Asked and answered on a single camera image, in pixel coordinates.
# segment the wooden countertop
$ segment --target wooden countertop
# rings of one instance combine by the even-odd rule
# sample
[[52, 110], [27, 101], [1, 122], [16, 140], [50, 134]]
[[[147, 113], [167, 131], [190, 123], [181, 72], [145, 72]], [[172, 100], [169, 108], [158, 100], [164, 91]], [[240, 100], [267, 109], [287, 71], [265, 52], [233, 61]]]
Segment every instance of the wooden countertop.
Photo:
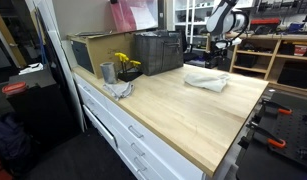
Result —
[[115, 101], [96, 79], [82, 68], [73, 71], [114, 101], [159, 138], [210, 177], [244, 125], [268, 82], [230, 74], [222, 93], [190, 86], [188, 73], [223, 74], [190, 65], [133, 81], [133, 94]]
[[[233, 38], [238, 33], [226, 34], [227, 38]], [[296, 40], [296, 41], [307, 41], [307, 35], [296, 35], [296, 34], [288, 34], [288, 35], [276, 35], [276, 34], [268, 34], [268, 35], [252, 35], [252, 34], [242, 34], [240, 36], [241, 39], [272, 39], [272, 40]]]

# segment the white cabinet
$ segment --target white cabinet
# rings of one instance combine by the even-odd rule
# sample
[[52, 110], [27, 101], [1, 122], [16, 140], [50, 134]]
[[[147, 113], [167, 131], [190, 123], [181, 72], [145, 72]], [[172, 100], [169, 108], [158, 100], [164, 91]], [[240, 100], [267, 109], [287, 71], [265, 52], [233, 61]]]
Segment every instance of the white cabinet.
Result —
[[201, 180], [203, 172], [116, 102], [76, 75], [83, 109], [93, 126], [138, 179]]
[[173, 0], [174, 30], [185, 31], [187, 42], [199, 45], [194, 53], [205, 51], [207, 17], [212, 14], [213, 0]]

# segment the wall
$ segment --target wall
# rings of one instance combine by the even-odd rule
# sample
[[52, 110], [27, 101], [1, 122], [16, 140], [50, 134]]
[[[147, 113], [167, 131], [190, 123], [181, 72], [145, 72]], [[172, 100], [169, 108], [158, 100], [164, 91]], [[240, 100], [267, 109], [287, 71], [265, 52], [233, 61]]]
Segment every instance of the wall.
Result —
[[54, 0], [53, 4], [62, 40], [68, 34], [116, 29], [108, 0]]

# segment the cardboard box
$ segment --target cardboard box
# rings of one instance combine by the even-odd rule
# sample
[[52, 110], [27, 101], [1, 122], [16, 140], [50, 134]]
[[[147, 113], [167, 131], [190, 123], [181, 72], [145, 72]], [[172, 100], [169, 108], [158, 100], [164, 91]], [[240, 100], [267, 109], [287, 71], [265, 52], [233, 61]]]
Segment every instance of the cardboard box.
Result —
[[116, 70], [121, 69], [121, 62], [114, 55], [115, 53], [121, 52], [126, 54], [131, 60], [134, 59], [134, 33], [127, 32], [87, 37], [69, 36], [69, 38], [71, 41], [86, 44], [94, 72], [90, 73], [99, 79], [103, 77], [100, 64], [104, 62], [114, 62]]
[[303, 56], [307, 51], [307, 46], [295, 45], [294, 56]]

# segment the white towel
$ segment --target white towel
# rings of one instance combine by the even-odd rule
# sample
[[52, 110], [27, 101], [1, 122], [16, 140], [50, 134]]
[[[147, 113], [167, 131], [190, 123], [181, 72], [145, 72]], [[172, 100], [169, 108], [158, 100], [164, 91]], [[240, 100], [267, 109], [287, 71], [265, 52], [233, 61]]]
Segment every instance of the white towel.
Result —
[[222, 74], [220, 76], [205, 76], [198, 73], [190, 73], [186, 75], [184, 81], [192, 86], [206, 88], [215, 92], [222, 92], [223, 87], [226, 85], [226, 81], [229, 79], [228, 74]]
[[108, 91], [117, 101], [131, 95], [134, 85], [130, 82], [124, 84], [104, 84], [103, 88]]
[[43, 64], [42, 63], [29, 64], [28, 66], [29, 67], [21, 70], [19, 75], [43, 70]]

